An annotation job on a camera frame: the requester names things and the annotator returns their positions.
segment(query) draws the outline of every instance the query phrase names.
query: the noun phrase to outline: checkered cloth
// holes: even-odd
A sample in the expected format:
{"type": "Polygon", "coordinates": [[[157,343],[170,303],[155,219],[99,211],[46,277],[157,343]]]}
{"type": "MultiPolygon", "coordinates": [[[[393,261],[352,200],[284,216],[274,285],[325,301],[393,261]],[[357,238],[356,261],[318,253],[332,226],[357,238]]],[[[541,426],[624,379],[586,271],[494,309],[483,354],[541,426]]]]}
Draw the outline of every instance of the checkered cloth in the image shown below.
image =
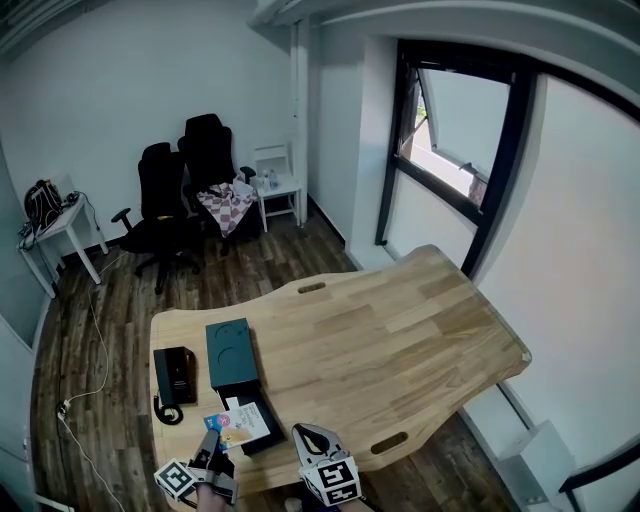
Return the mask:
{"type": "Polygon", "coordinates": [[[220,225],[220,232],[226,238],[236,229],[251,203],[257,201],[258,194],[252,186],[236,178],[233,180],[233,185],[228,183],[213,185],[207,192],[198,192],[197,197],[220,225]],[[217,192],[222,197],[217,197],[210,191],[217,192]]]}

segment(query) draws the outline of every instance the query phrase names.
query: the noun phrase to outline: wooden desk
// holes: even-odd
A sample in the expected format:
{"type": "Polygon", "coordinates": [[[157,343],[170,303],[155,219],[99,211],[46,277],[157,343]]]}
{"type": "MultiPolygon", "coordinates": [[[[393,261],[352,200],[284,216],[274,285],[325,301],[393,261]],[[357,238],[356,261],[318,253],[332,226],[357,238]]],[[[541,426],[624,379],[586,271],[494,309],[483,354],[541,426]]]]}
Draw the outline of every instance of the wooden desk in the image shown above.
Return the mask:
{"type": "MultiPolygon", "coordinates": [[[[502,317],[434,246],[382,271],[310,277],[226,308],[167,311],[151,322],[150,349],[184,345],[195,353],[198,404],[183,407],[177,426],[153,417],[158,467],[191,458],[205,433],[203,418],[223,411],[209,383],[205,326],[243,317],[287,436],[297,422],[333,430],[361,471],[414,452],[470,398],[531,361],[502,317]],[[325,286],[313,290],[318,283],[325,286]],[[402,432],[403,443],[372,453],[402,432]]],[[[241,495],[299,480],[291,441],[253,458],[240,448],[229,455],[241,495]]]]}

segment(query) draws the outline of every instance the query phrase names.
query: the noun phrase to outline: white cable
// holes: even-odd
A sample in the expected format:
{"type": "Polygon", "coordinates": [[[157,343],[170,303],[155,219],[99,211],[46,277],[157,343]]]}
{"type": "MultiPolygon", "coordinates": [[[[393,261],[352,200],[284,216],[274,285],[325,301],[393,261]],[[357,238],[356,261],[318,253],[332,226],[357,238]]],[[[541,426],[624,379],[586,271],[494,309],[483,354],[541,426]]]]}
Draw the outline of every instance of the white cable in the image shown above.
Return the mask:
{"type": "MultiPolygon", "coordinates": [[[[115,260],[113,260],[111,263],[109,263],[106,267],[104,267],[100,273],[98,275],[102,275],[103,272],[105,270],[107,270],[111,265],[113,265],[116,261],[118,261],[120,258],[122,258],[123,256],[125,256],[126,253],[122,253],[120,256],[118,256],[115,260]]],[[[120,507],[120,510],[122,512],[126,512],[124,507],[122,506],[122,503],[120,503],[120,500],[118,500],[118,498],[115,497],[115,495],[113,494],[113,492],[111,491],[111,489],[109,488],[109,485],[107,484],[106,480],[104,478],[102,478],[102,475],[98,472],[98,470],[96,469],[95,464],[93,463],[93,461],[87,456],[87,454],[84,452],[84,449],[82,448],[82,445],[80,444],[80,441],[78,441],[78,439],[76,439],[76,436],[73,435],[73,432],[71,431],[71,428],[69,428],[69,425],[67,425],[67,422],[65,421],[66,415],[69,411],[69,404],[75,400],[76,398],[80,398],[82,396],[87,396],[87,395],[95,395],[96,393],[100,393],[100,391],[102,391],[104,389],[105,384],[107,383],[107,378],[109,377],[109,352],[107,352],[107,346],[104,343],[104,339],[102,338],[102,333],[100,332],[100,327],[98,327],[98,318],[96,317],[96,312],[93,309],[93,303],[91,302],[91,284],[89,284],[89,286],[87,287],[87,296],[89,297],[89,307],[91,308],[91,316],[93,316],[93,323],[96,326],[96,331],[98,331],[98,337],[100,338],[100,343],[102,344],[102,348],[104,349],[104,355],[105,358],[107,360],[107,371],[104,374],[104,380],[102,381],[102,386],[100,386],[99,389],[97,389],[96,391],[91,391],[89,393],[82,393],[80,395],[76,395],[73,396],[71,398],[69,398],[68,400],[64,401],[64,412],[58,412],[58,419],[62,422],[62,424],[65,426],[65,428],[67,429],[67,432],[69,432],[69,434],[71,435],[71,437],[73,438],[73,440],[76,442],[76,444],[78,445],[78,448],[80,448],[80,453],[82,454],[82,456],[89,462],[89,464],[91,464],[91,469],[93,469],[93,472],[96,474],[96,476],[102,481],[102,483],[104,484],[105,489],[107,489],[107,492],[109,493],[109,495],[113,498],[113,500],[118,504],[118,507],[120,507]]]]}
{"type": "MultiPolygon", "coordinates": [[[[103,272],[105,270],[107,270],[111,265],[113,265],[116,261],[118,261],[120,258],[122,258],[123,256],[125,256],[127,253],[122,253],[120,256],[118,256],[115,260],[113,260],[111,263],[109,263],[106,267],[104,267],[100,273],[98,275],[102,275],[103,272]]],[[[102,381],[102,386],[100,386],[99,389],[95,390],[95,391],[89,391],[88,393],[81,393],[79,395],[75,395],[72,396],[71,398],[67,399],[64,401],[64,405],[68,408],[69,404],[75,400],[76,398],[81,398],[83,396],[89,396],[89,395],[95,395],[97,393],[100,393],[100,391],[102,391],[104,389],[105,384],[107,383],[107,378],[109,377],[109,352],[107,352],[107,346],[104,343],[104,339],[102,338],[102,333],[100,332],[100,327],[98,327],[98,318],[96,317],[96,312],[93,309],[93,303],[91,302],[91,285],[89,285],[89,287],[87,288],[87,296],[89,297],[89,307],[91,308],[91,316],[93,316],[93,323],[96,326],[96,331],[98,331],[98,337],[100,338],[100,343],[102,344],[102,348],[104,349],[104,355],[105,355],[105,359],[107,360],[107,371],[104,374],[104,380],[102,381]]]]}
{"type": "Polygon", "coordinates": [[[80,444],[80,441],[78,441],[76,439],[76,436],[73,435],[73,432],[71,431],[71,429],[69,428],[69,425],[67,425],[67,422],[60,418],[60,421],[62,422],[62,424],[66,427],[67,432],[69,432],[69,434],[71,434],[71,437],[73,438],[73,440],[76,442],[76,444],[78,445],[78,448],[80,448],[80,453],[82,454],[82,456],[87,459],[87,461],[89,462],[89,464],[91,464],[91,469],[93,469],[93,472],[96,474],[96,476],[102,481],[102,483],[104,484],[105,489],[107,490],[107,492],[109,493],[109,495],[113,498],[113,500],[118,504],[118,506],[120,507],[120,510],[122,510],[122,512],[126,512],[124,507],[122,506],[122,503],[120,503],[120,500],[118,500],[118,498],[115,497],[115,495],[113,494],[113,492],[111,492],[111,489],[109,488],[109,485],[107,484],[107,482],[105,481],[104,478],[102,478],[102,475],[98,472],[98,470],[96,469],[95,464],[93,463],[93,461],[87,456],[86,453],[84,453],[84,449],[82,448],[82,445],[80,444]]]}

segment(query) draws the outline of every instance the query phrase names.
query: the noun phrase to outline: black box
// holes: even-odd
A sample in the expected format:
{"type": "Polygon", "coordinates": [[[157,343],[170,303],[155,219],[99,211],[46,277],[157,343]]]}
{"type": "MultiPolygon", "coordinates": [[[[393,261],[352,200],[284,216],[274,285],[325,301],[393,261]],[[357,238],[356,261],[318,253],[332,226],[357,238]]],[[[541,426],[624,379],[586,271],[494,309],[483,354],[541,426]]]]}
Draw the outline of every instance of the black box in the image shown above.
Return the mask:
{"type": "Polygon", "coordinates": [[[153,351],[158,394],[163,405],[192,404],[196,401],[196,358],[185,347],[153,351]]]}

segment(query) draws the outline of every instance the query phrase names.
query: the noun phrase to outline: card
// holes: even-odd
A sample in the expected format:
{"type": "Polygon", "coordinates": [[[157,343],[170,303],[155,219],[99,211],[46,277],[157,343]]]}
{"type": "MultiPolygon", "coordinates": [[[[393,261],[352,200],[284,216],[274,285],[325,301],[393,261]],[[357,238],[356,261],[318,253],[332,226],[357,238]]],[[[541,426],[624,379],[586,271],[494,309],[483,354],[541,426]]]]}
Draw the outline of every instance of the card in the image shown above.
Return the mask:
{"type": "Polygon", "coordinates": [[[255,402],[208,416],[204,424],[207,430],[220,432],[219,447],[222,451],[269,435],[269,428],[255,402]]]}

